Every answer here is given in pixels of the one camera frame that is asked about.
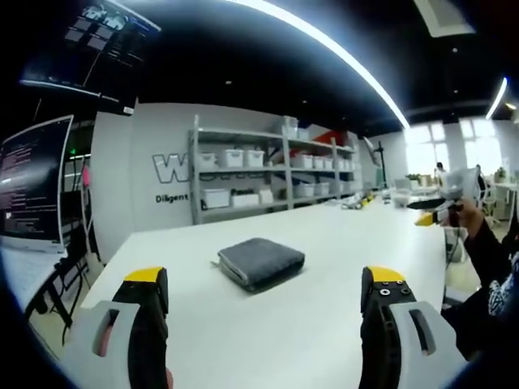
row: white table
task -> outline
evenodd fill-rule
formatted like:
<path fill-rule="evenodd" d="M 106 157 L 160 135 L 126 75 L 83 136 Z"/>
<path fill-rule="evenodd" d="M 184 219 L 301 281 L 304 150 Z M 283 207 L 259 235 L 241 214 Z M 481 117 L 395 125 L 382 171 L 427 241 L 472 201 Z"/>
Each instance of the white table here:
<path fill-rule="evenodd" d="M 167 268 L 166 365 L 184 389 L 357 387 L 362 372 L 361 274 L 401 272 L 419 300 L 440 309 L 445 277 L 441 227 L 418 213 L 373 202 L 360 211 L 315 205 L 215 224 L 134 233 L 101 273 L 83 308 L 110 300 L 124 276 Z M 306 254 L 302 273 L 249 295 L 210 261 L 217 251 L 265 237 Z"/>

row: white storage bin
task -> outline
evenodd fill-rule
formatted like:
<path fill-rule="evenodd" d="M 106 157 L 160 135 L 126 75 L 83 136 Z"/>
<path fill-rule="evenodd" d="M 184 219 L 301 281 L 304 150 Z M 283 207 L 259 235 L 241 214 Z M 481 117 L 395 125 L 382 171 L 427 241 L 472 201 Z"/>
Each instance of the white storage bin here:
<path fill-rule="evenodd" d="M 344 190 L 344 182 L 343 181 L 339 181 L 338 183 L 333 181 L 332 182 L 332 190 L 333 190 L 333 193 L 343 193 L 345 190 Z"/>
<path fill-rule="evenodd" d="M 298 139 L 310 140 L 310 131 L 307 128 L 298 128 Z"/>
<path fill-rule="evenodd" d="M 295 187 L 296 197 L 313 197 L 315 195 L 315 184 L 299 184 Z"/>
<path fill-rule="evenodd" d="M 314 169 L 323 170 L 324 169 L 324 158 L 322 156 L 314 156 Z"/>
<path fill-rule="evenodd" d="M 217 155 L 214 152 L 201 152 L 198 155 L 200 170 L 214 170 L 217 168 Z"/>
<path fill-rule="evenodd" d="M 312 169 L 313 159 L 314 157 L 309 156 L 308 154 L 298 154 L 292 158 L 292 167 L 300 169 Z"/>
<path fill-rule="evenodd" d="M 228 207 L 230 204 L 230 190 L 204 189 L 202 190 L 202 199 L 208 209 Z"/>
<path fill-rule="evenodd" d="M 218 153 L 218 166 L 221 168 L 242 168 L 243 150 L 221 150 Z"/>
<path fill-rule="evenodd" d="M 230 204 L 234 208 L 252 207 L 260 203 L 260 195 L 254 194 L 237 194 L 231 196 Z"/>
<path fill-rule="evenodd" d="M 259 203 L 261 204 L 270 204 L 274 202 L 274 195 L 270 189 L 260 189 L 258 192 L 259 195 Z"/>
<path fill-rule="evenodd" d="M 333 170 L 333 158 L 324 158 L 324 170 Z"/>
<path fill-rule="evenodd" d="M 316 196 L 324 196 L 330 194 L 330 183 L 329 182 L 321 182 L 319 184 L 315 184 L 315 195 Z"/>
<path fill-rule="evenodd" d="M 337 158 L 337 170 L 344 172 L 345 164 L 343 158 Z"/>
<path fill-rule="evenodd" d="M 247 168 L 263 168 L 263 155 L 261 150 L 245 150 L 243 164 Z"/>

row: led light strip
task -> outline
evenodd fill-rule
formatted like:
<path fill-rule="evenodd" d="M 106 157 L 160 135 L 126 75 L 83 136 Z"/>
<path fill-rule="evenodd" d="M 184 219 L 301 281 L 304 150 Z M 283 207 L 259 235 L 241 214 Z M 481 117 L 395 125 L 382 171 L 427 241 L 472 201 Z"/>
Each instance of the led light strip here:
<path fill-rule="evenodd" d="M 385 101 L 388 107 L 395 113 L 395 115 L 397 116 L 400 123 L 404 126 L 404 128 L 410 128 L 410 125 L 407 122 L 407 119 L 405 119 L 404 114 L 400 111 L 395 102 L 392 100 L 391 96 L 385 91 L 385 89 L 382 87 L 382 85 L 380 85 L 380 83 L 375 79 L 375 77 L 373 77 L 371 73 L 359 61 L 357 61 L 357 59 L 355 59 L 355 57 L 353 57 L 350 53 L 344 50 L 328 35 L 324 34 L 319 29 L 298 18 L 297 16 L 289 13 L 288 11 L 285 11 L 278 6 L 274 6 L 273 4 L 270 4 L 263 0 L 226 1 L 234 2 L 242 6 L 248 6 L 250 8 L 254 8 L 255 10 L 264 12 L 265 14 L 271 15 L 276 19 L 290 24 L 291 26 L 297 28 L 299 31 L 304 32 L 308 36 L 318 41 L 320 44 L 332 50 L 340 59 L 342 59 L 344 62 L 350 65 L 363 79 L 365 79 L 366 82 L 369 83 L 373 89 L 375 89 L 375 91 L 379 94 L 380 97 L 382 97 L 382 99 Z"/>
<path fill-rule="evenodd" d="M 501 82 L 500 90 L 497 92 L 497 95 L 495 96 L 495 100 L 490 106 L 490 109 L 487 112 L 487 115 L 485 116 L 485 119 L 490 120 L 492 118 L 492 115 L 494 114 L 495 110 L 497 109 L 498 105 L 501 102 L 501 99 L 503 98 L 504 91 L 506 91 L 506 86 L 508 85 L 508 80 L 506 77 L 503 78 L 503 81 Z"/>

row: computer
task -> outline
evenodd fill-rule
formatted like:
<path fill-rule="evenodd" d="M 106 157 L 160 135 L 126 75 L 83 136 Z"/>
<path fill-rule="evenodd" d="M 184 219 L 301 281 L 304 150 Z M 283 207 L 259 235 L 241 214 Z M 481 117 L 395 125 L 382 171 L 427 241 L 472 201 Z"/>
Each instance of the computer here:
<path fill-rule="evenodd" d="M 31 126 L 0 149 L 2 246 L 62 253 L 63 156 L 74 116 Z"/>
<path fill-rule="evenodd" d="M 73 92 L 99 110 L 133 114 L 138 72 L 161 28 L 114 0 L 70 2 L 67 17 L 25 67 L 20 82 Z"/>

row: printed wall logo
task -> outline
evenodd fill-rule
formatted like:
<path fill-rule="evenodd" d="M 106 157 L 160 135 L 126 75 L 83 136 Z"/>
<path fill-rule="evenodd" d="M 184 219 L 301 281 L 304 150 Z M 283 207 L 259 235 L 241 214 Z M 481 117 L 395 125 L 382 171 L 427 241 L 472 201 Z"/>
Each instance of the printed wall logo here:
<path fill-rule="evenodd" d="M 172 153 L 167 157 L 164 154 L 152 156 L 153 166 L 157 172 L 157 177 L 161 184 L 189 181 L 189 164 L 187 163 L 187 153 L 182 155 Z"/>
<path fill-rule="evenodd" d="M 189 181 L 189 164 L 187 163 L 187 154 L 169 154 L 167 157 L 163 154 L 152 156 L 153 166 L 161 184 L 172 184 L 175 182 Z M 157 194 L 155 196 L 156 203 L 172 204 L 178 201 L 189 200 L 188 194 Z"/>
<path fill-rule="evenodd" d="M 173 203 L 175 201 L 189 200 L 189 196 L 187 194 L 176 194 L 174 196 L 170 196 L 169 194 L 158 194 L 155 196 L 155 201 L 158 203 Z"/>

